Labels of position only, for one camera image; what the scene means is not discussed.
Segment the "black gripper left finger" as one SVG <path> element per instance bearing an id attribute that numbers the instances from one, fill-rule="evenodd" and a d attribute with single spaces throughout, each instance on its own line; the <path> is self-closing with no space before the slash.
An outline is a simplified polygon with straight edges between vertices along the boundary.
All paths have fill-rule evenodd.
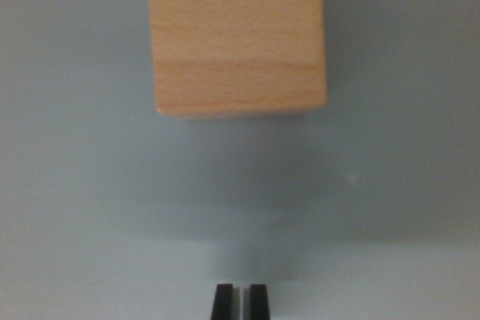
<path id="1" fill-rule="evenodd" d="M 240 293 L 231 283 L 217 284 L 211 320 L 239 320 L 240 319 Z"/>

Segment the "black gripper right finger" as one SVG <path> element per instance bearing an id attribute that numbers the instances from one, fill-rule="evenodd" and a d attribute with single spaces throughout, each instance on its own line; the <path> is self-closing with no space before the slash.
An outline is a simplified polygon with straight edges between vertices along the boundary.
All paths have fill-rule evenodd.
<path id="1" fill-rule="evenodd" d="M 243 319 L 271 320 L 267 285 L 252 284 L 244 290 Z"/>

